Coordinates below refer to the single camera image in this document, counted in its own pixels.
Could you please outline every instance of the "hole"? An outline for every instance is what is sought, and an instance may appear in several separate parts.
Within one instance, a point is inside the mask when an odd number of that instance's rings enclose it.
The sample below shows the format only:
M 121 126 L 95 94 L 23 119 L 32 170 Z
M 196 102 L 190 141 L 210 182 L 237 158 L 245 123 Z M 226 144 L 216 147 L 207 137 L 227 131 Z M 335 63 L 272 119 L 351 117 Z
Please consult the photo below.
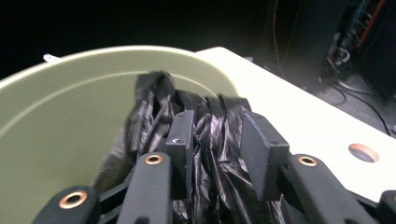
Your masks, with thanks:
M 159 155 L 152 155 L 152 156 L 148 156 L 145 158 L 145 162 L 147 164 L 153 165 L 153 164 L 158 164 L 163 160 L 163 157 L 159 156 Z
M 302 163 L 303 165 L 306 165 L 306 166 L 316 166 L 316 165 L 318 165 L 318 162 L 315 161 L 313 158 L 310 158 L 310 157 L 300 157 L 298 159 L 298 161 L 300 163 Z
M 75 191 L 67 194 L 59 201 L 59 206 L 63 209 L 70 209 L 79 206 L 87 199 L 85 191 Z
M 379 161 L 378 154 L 371 148 L 363 144 L 351 144 L 348 147 L 350 154 L 361 161 L 376 162 Z
M 357 221 L 355 221 L 355 220 L 353 220 L 353 219 L 351 219 L 351 218 L 345 219 L 344 222 L 345 222 L 346 224 L 359 224 L 359 222 L 357 222 Z
M 181 140 L 178 138 L 175 138 L 174 140 L 172 140 L 173 143 L 181 143 Z
M 134 224 L 149 224 L 149 218 L 148 217 L 139 217 Z

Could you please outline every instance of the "metal ring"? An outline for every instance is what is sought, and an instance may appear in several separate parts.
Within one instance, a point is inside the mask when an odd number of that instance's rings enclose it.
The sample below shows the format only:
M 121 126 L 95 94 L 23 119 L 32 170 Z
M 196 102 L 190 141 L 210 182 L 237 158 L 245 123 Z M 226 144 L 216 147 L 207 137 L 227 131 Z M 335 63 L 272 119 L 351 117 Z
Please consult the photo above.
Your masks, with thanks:
M 318 165 L 318 162 L 317 161 L 315 161 L 313 158 L 311 158 L 311 157 L 300 157 L 299 159 L 298 159 L 298 161 L 300 162 L 300 163 L 302 163 L 303 165 L 306 165 L 306 166 L 316 166 L 316 165 Z
M 162 156 L 159 155 L 152 155 L 145 158 L 145 162 L 150 165 L 158 164 L 163 160 Z
M 77 200 L 70 200 L 73 197 L 77 197 Z M 75 191 L 64 196 L 59 202 L 59 206 L 62 209 L 70 209 L 79 206 L 87 200 L 87 192 L 85 191 Z

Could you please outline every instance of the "white table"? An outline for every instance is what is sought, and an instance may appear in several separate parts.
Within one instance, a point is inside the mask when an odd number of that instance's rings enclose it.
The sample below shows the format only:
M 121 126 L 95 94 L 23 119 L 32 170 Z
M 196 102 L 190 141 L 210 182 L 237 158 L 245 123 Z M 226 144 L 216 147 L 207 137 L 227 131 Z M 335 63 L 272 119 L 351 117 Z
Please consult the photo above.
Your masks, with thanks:
M 375 202 L 384 190 L 396 189 L 395 139 L 227 49 L 196 54 L 228 75 L 252 110 L 267 117 L 289 142 L 292 154 L 318 157 L 345 188 Z M 373 149 L 379 161 L 365 162 L 352 156 L 348 146 L 353 143 Z

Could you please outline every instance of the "green bucket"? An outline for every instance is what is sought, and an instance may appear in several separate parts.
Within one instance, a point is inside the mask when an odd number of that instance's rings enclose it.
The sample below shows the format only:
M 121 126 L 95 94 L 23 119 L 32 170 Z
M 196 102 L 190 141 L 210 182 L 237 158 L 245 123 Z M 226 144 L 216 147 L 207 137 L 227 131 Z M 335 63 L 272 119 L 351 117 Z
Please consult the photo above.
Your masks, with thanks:
M 89 185 L 134 106 L 137 75 L 169 72 L 177 89 L 235 96 L 230 79 L 193 52 L 98 49 L 0 81 L 0 223 L 30 223 L 58 191 Z

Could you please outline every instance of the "trash bag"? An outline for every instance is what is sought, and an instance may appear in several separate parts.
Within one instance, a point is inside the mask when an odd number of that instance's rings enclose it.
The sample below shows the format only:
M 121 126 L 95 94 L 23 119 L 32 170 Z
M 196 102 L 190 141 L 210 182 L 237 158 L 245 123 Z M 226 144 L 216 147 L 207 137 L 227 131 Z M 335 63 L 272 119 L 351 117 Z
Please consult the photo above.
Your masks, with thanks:
M 173 201 L 174 223 L 284 223 L 280 204 L 260 202 L 240 154 L 248 100 L 177 91 L 166 72 L 139 76 L 134 110 L 92 181 L 103 193 L 131 174 L 137 159 L 157 149 L 173 117 L 194 111 L 192 202 Z

